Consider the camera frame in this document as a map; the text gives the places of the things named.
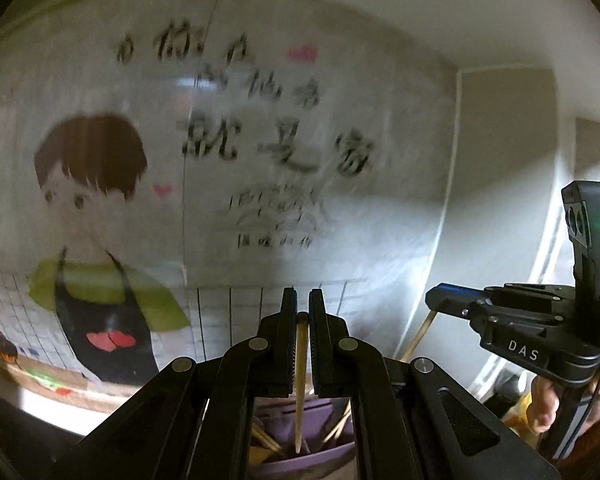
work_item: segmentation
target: human hand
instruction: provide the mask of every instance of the human hand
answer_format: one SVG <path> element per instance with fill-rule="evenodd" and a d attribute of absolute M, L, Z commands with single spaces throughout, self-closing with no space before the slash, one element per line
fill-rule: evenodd
<path fill-rule="evenodd" d="M 598 379 L 589 383 L 589 391 L 593 393 Z M 560 399 L 555 392 L 554 384 L 544 377 L 536 377 L 531 383 L 531 404 L 526 409 L 526 420 L 529 427 L 536 433 L 548 431 L 555 421 L 555 415 L 560 405 Z M 593 405 L 589 418 L 583 424 L 580 434 L 585 433 L 600 420 L 600 392 Z"/>

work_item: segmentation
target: wooden stick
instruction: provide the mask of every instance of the wooden stick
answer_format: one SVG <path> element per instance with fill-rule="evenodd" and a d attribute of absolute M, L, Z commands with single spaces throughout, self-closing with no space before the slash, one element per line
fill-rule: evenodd
<path fill-rule="evenodd" d="M 433 323 L 433 320 L 436 319 L 436 314 L 437 314 L 437 312 L 435 310 L 429 311 L 429 313 L 427 314 L 427 317 L 425 318 L 425 320 L 422 322 L 422 325 L 418 329 L 418 333 L 416 334 L 416 337 L 413 338 L 413 341 L 411 341 L 411 344 L 407 348 L 407 351 L 404 353 L 404 355 L 400 358 L 400 361 L 402 361 L 403 363 L 409 362 L 409 360 L 411 359 L 411 354 L 413 354 L 415 349 L 420 344 L 420 341 L 422 341 L 422 338 L 427 333 L 427 330 L 429 330 L 429 327 L 431 326 L 431 323 Z"/>
<path fill-rule="evenodd" d="M 298 312 L 296 328 L 296 454 L 302 449 L 302 416 L 306 384 L 306 353 L 309 345 L 309 315 Z"/>
<path fill-rule="evenodd" d="M 283 456 L 282 446 L 278 444 L 275 440 L 273 440 L 264 430 L 261 430 L 256 424 L 251 424 L 251 434 L 257 438 L 261 443 L 263 443 L 270 450 L 278 453 Z"/>
<path fill-rule="evenodd" d="M 344 414 L 342 415 L 342 418 L 333 427 L 333 429 L 329 432 L 329 434 L 322 440 L 322 444 L 326 444 L 333 435 L 338 433 L 338 430 L 340 430 L 340 433 L 342 432 L 342 429 L 340 427 L 344 428 L 344 425 L 345 425 L 347 419 L 349 418 L 349 415 L 351 415 L 351 401 L 349 401 L 347 403 L 347 407 L 344 410 Z"/>

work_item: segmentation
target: ceiling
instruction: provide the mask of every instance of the ceiling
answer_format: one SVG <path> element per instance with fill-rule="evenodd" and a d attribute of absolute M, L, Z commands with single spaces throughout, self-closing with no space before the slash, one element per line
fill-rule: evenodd
<path fill-rule="evenodd" d="M 336 0 L 428 43 L 461 69 L 553 68 L 563 113 L 600 121 L 600 15 L 589 0 Z"/>

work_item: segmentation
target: green shirt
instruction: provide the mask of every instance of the green shirt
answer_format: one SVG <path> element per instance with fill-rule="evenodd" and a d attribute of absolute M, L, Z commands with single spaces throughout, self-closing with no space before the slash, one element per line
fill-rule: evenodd
<path fill-rule="evenodd" d="M 56 311 L 56 274 L 58 259 L 42 260 L 29 279 L 29 296 L 39 306 Z M 168 332 L 189 326 L 173 294 L 149 275 L 132 267 L 122 266 L 136 295 L 138 306 L 152 332 Z M 122 277 L 110 264 L 81 264 L 64 262 L 64 282 L 69 294 L 77 300 L 101 304 L 125 301 Z"/>

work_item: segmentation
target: green sleeve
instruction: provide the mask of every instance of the green sleeve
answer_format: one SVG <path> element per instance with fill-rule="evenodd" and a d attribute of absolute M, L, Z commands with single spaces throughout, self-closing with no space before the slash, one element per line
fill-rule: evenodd
<path fill-rule="evenodd" d="M 54 290 L 58 260 L 42 260 L 36 271 L 29 277 L 29 297 L 42 308 L 56 311 Z"/>
<path fill-rule="evenodd" d="M 126 266 L 124 269 L 152 332 L 179 330 L 190 325 L 168 288 L 140 270 Z"/>

